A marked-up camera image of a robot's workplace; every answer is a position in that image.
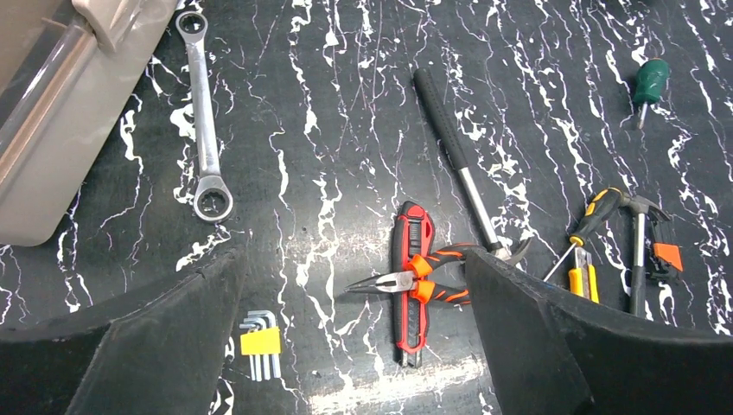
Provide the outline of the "translucent beige tool box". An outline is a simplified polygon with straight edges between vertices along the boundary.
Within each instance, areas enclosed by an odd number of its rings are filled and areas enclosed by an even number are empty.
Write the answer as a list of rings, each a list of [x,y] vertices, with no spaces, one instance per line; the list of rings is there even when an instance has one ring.
[[[54,233],[139,81],[174,1],[1,4],[1,241]]]

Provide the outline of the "yellow utility knife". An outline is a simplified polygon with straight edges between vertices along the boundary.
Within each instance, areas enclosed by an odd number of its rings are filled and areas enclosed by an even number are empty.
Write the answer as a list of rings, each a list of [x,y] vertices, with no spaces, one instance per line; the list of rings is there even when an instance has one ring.
[[[570,291],[593,303],[600,303],[596,281],[596,268],[592,263],[590,253],[582,247],[575,247],[573,255],[574,266],[568,272]]]

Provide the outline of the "green stubby screwdriver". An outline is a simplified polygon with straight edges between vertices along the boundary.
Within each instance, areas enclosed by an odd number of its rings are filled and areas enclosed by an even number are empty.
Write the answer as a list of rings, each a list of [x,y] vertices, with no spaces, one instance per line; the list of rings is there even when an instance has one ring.
[[[646,61],[636,73],[632,102],[639,109],[637,129],[642,130],[647,110],[660,101],[670,75],[669,64],[661,58]]]

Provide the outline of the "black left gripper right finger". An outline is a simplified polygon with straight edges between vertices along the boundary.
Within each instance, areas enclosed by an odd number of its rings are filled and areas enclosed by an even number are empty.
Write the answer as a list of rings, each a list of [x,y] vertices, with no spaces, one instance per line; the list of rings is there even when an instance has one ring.
[[[729,414],[732,340],[591,302],[471,252],[465,279],[505,414]]]

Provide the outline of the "yellow hex key set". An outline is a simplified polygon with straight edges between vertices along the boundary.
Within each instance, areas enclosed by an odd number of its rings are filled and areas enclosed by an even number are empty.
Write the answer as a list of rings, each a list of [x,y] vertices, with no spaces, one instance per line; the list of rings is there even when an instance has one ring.
[[[251,379],[280,379],[282,342],[278,320],[269,310],[250,310],[239,324],[240,353],[249,359]]]

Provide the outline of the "orange black hex key holder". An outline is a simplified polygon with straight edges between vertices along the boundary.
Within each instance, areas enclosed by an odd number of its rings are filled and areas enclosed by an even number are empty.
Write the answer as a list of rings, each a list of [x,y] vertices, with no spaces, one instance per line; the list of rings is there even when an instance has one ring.
[[[649,277],[659,281],[678,281],[683,271],[681,249],[673,240],[670,221],[657,220],[651,225],[650,259],[653,269]]]

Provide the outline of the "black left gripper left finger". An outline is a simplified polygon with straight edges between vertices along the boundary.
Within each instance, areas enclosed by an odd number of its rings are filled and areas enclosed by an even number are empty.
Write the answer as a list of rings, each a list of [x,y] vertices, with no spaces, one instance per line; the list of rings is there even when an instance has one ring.
[[[231,250],[190,274],[1,332],[4,414],[205,414],[245,282]]]

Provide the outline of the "red black utility knife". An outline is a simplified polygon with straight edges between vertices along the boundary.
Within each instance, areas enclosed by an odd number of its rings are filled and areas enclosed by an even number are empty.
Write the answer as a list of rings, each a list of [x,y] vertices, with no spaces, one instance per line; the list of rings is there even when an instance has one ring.
[[[399,209],[391,241],[391,268],[403,271],[416,255],[431,251],[434,224],[427,211],[413,201]],[[402,367],[420,368],[422,350],[429,330],[429,314],[425,305],[406,292],[392,295],[392,333],[396,346],[395,359]]]

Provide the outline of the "black yellow screwdriver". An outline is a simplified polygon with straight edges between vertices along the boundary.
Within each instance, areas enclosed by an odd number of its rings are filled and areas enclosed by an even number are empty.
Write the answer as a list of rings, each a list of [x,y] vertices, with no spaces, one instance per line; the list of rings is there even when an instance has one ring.
[[[599,192],[586,207],[582,219],[578,222],[577,228],[569,236],[570,246],[560,256],[560,259],[546,273],[543,280],[547,282],[558,267],[564,262],[568,255],[576,248],[583,247],[587,238],[603,223],[613,212],[625,207],[631,200],[631,195],[618,188],[605,188]]]

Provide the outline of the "small black hammer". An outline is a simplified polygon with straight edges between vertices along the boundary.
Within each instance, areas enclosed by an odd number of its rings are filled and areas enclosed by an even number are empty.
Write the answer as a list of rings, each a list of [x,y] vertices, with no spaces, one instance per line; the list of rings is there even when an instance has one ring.
[[[633,219],[634,243],[633,243],[633,266],[631,270],[630,304],[629,312],[641,319],[646,318],[646,267],[644,246],[646,240],[647,217],[656,220],[670,220],[671,217],[664,213],[661,207],[639,195],[623,193],[620,203],[621,208],[629,208]]]

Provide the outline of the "black handled claw hammer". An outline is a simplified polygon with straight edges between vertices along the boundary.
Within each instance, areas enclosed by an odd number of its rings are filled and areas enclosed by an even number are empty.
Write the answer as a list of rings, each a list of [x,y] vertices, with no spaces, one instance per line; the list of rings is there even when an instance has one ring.
[[[479,228],[481,229],[482,236],[487,242],[487,249],[496,258],[505,263],[517,265],[525,257],[532,239],[521,240],[515,246],[515,251],[511,247],[502,245],[494,230],[494,226],[491,224],[488,211],[475,185],[474,178],[471,175],[468,159],[460,145],[456,128],[442,100],[438,96],[438,90],[430,71],[426,68],[417,69],[413,74],[413,83],[436,136],[441,140],[445,154],[465,190]]]

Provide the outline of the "orange black needle nose pliers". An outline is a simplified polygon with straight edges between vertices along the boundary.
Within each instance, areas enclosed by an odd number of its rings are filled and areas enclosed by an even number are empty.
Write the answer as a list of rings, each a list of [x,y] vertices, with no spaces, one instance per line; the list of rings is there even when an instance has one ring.
[[[415,255],[404,271],[376,275],[350,284],[348,293],[396,294],[407,293],[422,304],[440,301],[452,304],[469,304],[468,289],[454,288],[430,281],[427,276],[443,265],[464,261],[469,253],[480,246],[462,243],[445,246],[426,255]]]

